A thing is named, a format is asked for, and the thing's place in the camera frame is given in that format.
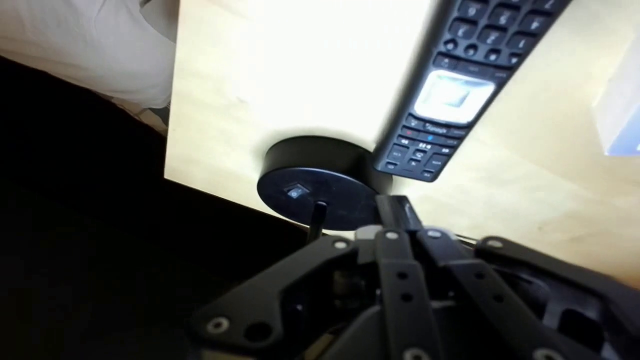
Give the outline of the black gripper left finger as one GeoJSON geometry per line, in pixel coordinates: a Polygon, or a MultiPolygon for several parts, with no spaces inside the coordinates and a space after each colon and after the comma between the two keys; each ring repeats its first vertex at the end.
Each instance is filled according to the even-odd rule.
{"type": "Polygon", "coordinates": [[[442,360],[444,350],[431,305],[425,269],[410,232],[419,227],[406,196],[378,196],[381,229],[375,254],[381,279],[382,330],[390,360],[442,360]]]}

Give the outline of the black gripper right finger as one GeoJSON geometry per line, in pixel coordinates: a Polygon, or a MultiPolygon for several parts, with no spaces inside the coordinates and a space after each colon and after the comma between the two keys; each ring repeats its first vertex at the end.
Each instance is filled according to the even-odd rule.
{"type": "Polygon", "coordinates": [[[521,360],[568,360],[566,347],[549,334],[528,305],[485,261],[465,252],[444,229],[425,227],[419,239],[456,292],[499,332],[521,360]]]}

